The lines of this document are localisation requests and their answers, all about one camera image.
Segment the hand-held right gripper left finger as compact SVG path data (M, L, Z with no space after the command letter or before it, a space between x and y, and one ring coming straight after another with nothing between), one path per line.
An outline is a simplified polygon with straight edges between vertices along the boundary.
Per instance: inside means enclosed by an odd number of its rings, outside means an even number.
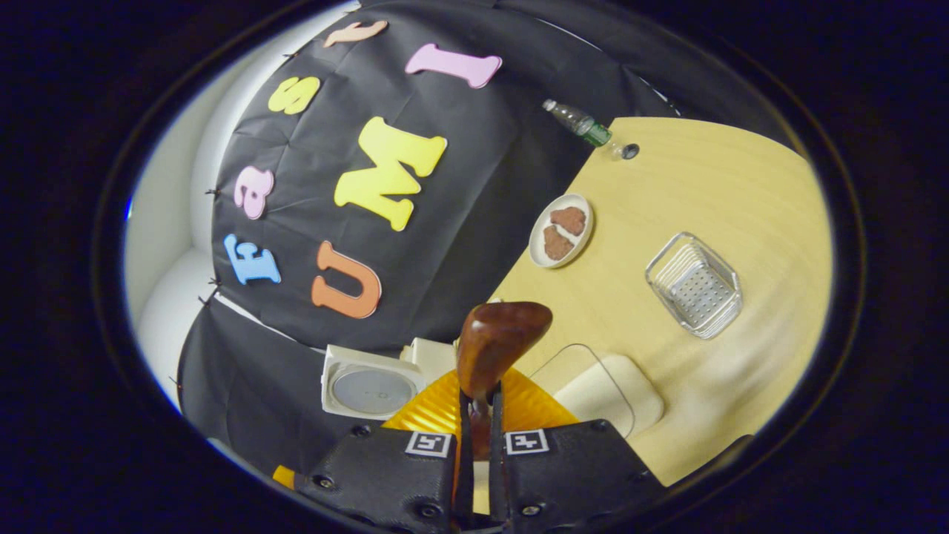
M272 479L379 530L457 532L472 519L467 408L457 373L447 372L390 421L353 426L311 470L280 466Z

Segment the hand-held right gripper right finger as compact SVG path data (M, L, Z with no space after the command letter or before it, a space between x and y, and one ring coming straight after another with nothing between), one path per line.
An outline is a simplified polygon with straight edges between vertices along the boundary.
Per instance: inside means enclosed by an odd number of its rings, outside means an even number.
M592 533L664 499L613 423L577 419L522 372L492 408L489 512L505 533Z

